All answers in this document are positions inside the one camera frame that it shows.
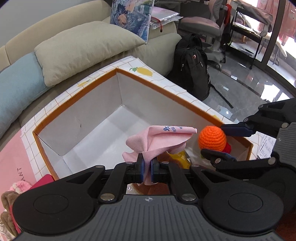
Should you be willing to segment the orange crochet ball toy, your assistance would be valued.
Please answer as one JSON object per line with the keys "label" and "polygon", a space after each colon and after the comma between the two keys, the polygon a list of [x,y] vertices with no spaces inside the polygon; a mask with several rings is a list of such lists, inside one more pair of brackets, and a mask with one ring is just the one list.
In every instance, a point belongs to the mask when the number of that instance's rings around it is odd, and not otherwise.
{"label": "orange crochet ball toy", "polygon": [[230,154],[231,146],[227,142],[225,133],[217,126],[206,126],[198,136],[200,149],[208,149]]}

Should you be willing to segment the pink cloth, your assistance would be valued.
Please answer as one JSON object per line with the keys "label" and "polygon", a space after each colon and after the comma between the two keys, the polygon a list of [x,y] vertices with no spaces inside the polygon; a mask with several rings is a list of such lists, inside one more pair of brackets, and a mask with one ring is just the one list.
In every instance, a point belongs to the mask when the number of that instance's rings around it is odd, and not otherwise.
{"label": "pink cloth", "polygon": [[122,157],[125,162],[136,162],[138,154],[142,154],[144,174],[140,185],[150,186],[153,185],[149,170],[151,160],[164,152],[177,154],[183,151],[196,133],[197,129],[190,126],[149,126],[126,140],[132,152],[123,152]]}

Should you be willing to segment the pink white crochet hat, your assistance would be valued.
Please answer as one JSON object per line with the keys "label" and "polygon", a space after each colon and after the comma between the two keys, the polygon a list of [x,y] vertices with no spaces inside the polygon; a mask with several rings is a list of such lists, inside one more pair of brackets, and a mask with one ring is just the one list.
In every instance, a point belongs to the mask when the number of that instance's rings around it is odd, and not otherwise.
{"label": "pink white crochet hat", "polygon": [[22,193],[30,190],[31,187],[32,187],[32,185],[26,181],[17,181],[12,184],[12,186],[10,187],[9,190],[14,191],[18,194],[22,194]]}

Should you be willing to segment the brown plush toy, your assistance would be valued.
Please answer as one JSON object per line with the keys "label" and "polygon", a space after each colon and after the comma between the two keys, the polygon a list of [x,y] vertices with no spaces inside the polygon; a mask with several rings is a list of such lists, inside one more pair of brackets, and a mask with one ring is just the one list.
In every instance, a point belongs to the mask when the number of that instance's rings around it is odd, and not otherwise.
{"label": "brown plush toy", "polygon": [[5,209],[5,211],[1,214],[1,221],[13,237],[17,237],[19,235],[13,221],[13,215],[11,215],[11,208],[18,196],[19,194],[15,191],[6,191],[1,195],[1,202]]}

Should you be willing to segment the yellow plastic item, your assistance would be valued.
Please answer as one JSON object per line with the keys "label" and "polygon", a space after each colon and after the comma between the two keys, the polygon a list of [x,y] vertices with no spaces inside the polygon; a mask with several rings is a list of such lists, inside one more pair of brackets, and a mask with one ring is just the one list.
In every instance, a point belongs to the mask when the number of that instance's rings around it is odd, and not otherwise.
{"label": "yellow plastic item", "polygon": [[191,158],[185,150],[177,154],[170,154],[166,152],[169,162],[176,163],[182,169],[189,169],[191,166]]}

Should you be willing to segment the orange rimmed white box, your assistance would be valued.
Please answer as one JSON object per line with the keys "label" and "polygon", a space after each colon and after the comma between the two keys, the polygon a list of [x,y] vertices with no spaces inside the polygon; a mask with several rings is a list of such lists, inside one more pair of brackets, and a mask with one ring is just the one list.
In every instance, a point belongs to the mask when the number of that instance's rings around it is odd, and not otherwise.
{"label": "orange rimmed white box", "polygon": [[112,169],[130,152],[126,139],[148,126],[202,130],[227,119],[184,89],[113,69],[58,105],[33,131],[54,179],[95,165]]}

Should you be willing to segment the black backpack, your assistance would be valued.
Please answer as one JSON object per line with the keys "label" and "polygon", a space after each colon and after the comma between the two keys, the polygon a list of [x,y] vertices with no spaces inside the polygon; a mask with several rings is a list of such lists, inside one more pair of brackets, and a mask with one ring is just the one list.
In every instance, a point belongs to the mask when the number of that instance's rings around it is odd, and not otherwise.
{"label": "black backpack", "polygon": [[211,84],[207,70],[208,58],[202,49],[202,41],[195,34],[187,34],[177,43],[173,68],[167,79],[204,101],[214,89],[230,108],[233,105]]}

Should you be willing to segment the metal rack with clothes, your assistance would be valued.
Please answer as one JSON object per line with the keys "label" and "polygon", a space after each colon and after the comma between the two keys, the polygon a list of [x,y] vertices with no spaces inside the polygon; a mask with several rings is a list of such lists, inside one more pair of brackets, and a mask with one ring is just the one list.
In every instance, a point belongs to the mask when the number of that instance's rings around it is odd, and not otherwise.
{"label": "metal rack with clothes", "polygon": [[[279,1],[245,2],[253,7],[262,9],[272,14],[272,24],[275,24]],[[263,30],[264,24],[239,12],[234,26],[243,27],[243,29],[250,30],[253,34],[259,34]],[[267,33],[259,44],[247,36],[234,32],[230,46],[250,57],[256,57],[256,60],[261,61],[267,50],[271,35],[271,32]],[[278,66],[281,68],[287,67],[288,70],[291,68],[295,69],[295,6],[290,1],[285,2],[283,20],[276,43],[273,46],[272,54],[268,61],[268,66],[274,70],[277,70]]]}

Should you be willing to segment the pink desk chair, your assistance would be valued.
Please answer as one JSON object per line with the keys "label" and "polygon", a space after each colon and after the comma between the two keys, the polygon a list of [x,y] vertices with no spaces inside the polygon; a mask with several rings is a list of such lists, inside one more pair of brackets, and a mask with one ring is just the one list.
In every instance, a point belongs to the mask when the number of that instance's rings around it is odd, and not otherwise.
{"label": "pink desk chair", "polygon": [[204,1],[208,4],[210,18],[200,16],[192,16],[182,18],[179,28],[183,32],[195,33],[206,37],[206,42],[203,44],[204,52],[209,61],[213,63],[216,69],[221,69],[221,63],[226,62],[225,52],[221,48],[222,34],[225,24],[217,24],[221,10],[227,11],[229,7],[223,4],[222,0]]}

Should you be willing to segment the pink checkered tablecloth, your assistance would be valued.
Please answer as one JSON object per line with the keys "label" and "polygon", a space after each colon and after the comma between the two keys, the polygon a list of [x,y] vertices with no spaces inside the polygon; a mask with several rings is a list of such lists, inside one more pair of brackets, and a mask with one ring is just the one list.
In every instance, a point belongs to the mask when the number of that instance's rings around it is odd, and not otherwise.
{"label": "pink checkered tablecloth", "polygon": [[[16,181],[24,180],[30,184],[35,184],[46,174],[51,175],[36,145],[33,131],[54,108],[67,101],[79,89],[116,68],[130,71],[137,76],[147,78],[149,81],[166,79],[139,59],[129,56],[93,72],[69,87],[53,102],[42,108],[1,150],[1,192],[8,190]],[[227,119],[224,113],[217,109],[213,110]]]}

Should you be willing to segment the beige sofa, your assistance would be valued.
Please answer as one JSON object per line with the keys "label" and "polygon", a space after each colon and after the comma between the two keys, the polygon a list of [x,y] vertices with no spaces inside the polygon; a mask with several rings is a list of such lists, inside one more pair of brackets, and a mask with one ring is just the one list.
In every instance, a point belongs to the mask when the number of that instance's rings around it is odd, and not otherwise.
{"label": "beige sofa", "polygon": [[180,40],[175,23],[150,30],[145,42],[110,24],[111,6],[89,1],[62,10],[1,47],[1,146],[47,104],[93,72],[127,56],[162,75]]}

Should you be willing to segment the beige cushion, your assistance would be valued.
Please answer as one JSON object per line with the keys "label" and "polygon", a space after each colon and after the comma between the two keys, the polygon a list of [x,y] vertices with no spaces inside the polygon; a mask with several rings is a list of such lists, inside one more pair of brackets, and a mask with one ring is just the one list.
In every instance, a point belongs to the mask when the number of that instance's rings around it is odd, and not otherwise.
{"label": "beige cushion", "polygon": [[145,44],[117,25],[93,21],[64,30],[35,47],[44,82],[52,87],[97,63]]}

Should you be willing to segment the light blue cushion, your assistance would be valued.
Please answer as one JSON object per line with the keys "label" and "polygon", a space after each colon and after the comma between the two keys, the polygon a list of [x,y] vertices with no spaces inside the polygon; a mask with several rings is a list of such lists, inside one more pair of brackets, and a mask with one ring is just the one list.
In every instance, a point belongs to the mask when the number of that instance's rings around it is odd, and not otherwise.
{"label": "light blue cushion", "polygon": [[1,136],[34,100],[50,88],[34,52],[1,72]]}

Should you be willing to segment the plastic document folders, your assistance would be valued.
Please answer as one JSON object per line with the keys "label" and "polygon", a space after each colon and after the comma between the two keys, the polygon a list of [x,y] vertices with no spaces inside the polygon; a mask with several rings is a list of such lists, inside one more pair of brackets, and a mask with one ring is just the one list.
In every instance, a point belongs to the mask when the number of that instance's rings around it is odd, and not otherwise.
{"label": "plastic document folders", "polygon": [[159,28],[160,32],[162,32],[164,25],[182,18],[178,12],[155,6],[152,9],[150,28],[152,30]]}

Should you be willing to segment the anime print cushion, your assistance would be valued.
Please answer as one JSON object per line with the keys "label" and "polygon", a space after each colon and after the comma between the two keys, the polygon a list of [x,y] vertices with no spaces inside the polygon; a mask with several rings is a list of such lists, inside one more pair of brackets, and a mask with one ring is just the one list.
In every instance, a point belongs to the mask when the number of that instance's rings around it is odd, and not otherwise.
{"label": "anime print cushion", "polygon": [[110,23],[138,35],[147,43],[153,7],[151,0],[112,1]]}

